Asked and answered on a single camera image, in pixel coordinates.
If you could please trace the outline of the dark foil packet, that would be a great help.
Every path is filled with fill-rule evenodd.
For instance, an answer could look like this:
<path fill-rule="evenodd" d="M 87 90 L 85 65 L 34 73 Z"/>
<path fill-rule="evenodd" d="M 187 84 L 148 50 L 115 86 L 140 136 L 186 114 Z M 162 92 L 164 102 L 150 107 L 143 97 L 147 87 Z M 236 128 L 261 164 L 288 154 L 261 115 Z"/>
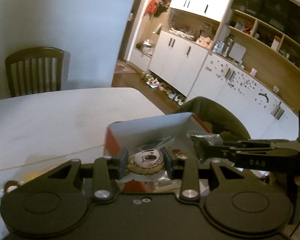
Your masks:
<path fill-rule="evenodd" d="M 210 146 L 223 146 L 223 139 L 219 134 L 189 130 L 186 136 L 192 140 L 195 154 L 201 163 L 210 158 L 210 154 L 206 153 Z"/>

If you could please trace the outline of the red cardboard box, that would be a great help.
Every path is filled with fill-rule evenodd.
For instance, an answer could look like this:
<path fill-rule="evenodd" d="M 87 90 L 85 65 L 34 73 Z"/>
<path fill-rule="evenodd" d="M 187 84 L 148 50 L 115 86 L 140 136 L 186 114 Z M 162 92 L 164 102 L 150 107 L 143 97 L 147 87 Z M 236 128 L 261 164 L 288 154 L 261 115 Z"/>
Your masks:
<path fill-rule="evenodd" d="M 185 159 L 195 157 L 192 140 L 188 131 L 208 134 L 212 125 L 201 121 L 193 113 L 179 113 L 115 122 L 106 130 L 104 155 L 118 156 L 122 148 L 127 148 L 129 155 L 164 147 L 175 157 Z M 146 181 L 140 181 L 142 175 L 130 173 L 126 179 L 117 183 L 123 192 L 178 193 L 181 181 L 170 180 L 165 170 L 155 175 L 147 175 Z"/>

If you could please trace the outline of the white low fridge cabinet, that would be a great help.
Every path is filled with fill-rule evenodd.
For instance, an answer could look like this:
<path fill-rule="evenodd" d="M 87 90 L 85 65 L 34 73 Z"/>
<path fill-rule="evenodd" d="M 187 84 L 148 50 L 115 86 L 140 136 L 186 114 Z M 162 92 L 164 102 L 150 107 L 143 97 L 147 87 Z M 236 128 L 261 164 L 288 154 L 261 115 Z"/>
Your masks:
<path fill-rule="evenodd" d="M 229 110 L 252 139 L 296 140 L 299 119 L 282 100 L 249 74 L 216 54 L 209 54 L 188 100 L 209 98 Z"/>

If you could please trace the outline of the dark green jacket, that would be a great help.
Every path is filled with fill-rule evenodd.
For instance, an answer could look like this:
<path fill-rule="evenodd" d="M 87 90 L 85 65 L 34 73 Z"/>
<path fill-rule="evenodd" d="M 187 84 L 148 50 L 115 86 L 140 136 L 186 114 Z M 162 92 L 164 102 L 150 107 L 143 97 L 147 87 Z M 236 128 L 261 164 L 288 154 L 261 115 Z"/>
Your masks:
<path fill-rule="evenodd" d="M 209 130 L 220 134 L 224 141 L 250 140 L 250 134 L 245 126 L 225 107 L 219 103 L 198 96 L 184 103 L 174 112 L 195 114 L 202 122 L 209 123 Z"/>

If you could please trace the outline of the patterned floor rug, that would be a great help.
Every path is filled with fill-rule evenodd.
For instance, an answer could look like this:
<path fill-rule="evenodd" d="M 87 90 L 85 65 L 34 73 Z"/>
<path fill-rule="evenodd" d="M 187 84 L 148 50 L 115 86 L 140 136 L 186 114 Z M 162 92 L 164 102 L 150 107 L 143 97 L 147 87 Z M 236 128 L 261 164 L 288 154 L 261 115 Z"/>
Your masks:
<path fill-rule="evenodd" d="M 117 61 L 114 74 L 134 74 L 135 70 L 123 61 Z"/>

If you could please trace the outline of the dark wooden chair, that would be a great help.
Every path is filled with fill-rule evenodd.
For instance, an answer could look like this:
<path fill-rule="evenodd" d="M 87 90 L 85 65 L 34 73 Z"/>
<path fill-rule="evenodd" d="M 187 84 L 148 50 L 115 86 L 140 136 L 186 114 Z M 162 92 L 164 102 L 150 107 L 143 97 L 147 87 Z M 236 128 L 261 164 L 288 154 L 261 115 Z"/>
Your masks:
<path fill-rule="evenodd" d="M 5 59 L 5 71 L 12 98 L 60 91 L 64 51 L 34 47 L 16 51 Z"/>

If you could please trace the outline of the white tall cabinet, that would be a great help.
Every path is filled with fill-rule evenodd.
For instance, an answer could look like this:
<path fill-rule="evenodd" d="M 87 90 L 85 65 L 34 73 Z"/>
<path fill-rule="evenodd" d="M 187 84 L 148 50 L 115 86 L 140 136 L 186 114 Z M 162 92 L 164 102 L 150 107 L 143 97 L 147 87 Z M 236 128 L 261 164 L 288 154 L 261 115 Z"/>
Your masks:
<path fill-rule="evenodd" d="M 141 0 L 127 61 L 188 96 L 233 0 Z"/>

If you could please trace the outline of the wooden wall shelf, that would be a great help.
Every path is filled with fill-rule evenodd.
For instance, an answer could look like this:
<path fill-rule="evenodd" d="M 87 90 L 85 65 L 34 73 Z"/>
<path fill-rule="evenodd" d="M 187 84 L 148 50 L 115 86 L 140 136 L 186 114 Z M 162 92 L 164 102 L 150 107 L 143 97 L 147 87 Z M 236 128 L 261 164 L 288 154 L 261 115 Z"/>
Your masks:
<path fill-rule="evenodd" d="M 246 48 L 245 70 L 300 110 L 300 5 L 293 0 L 228 0 L 215 41 Z"/>

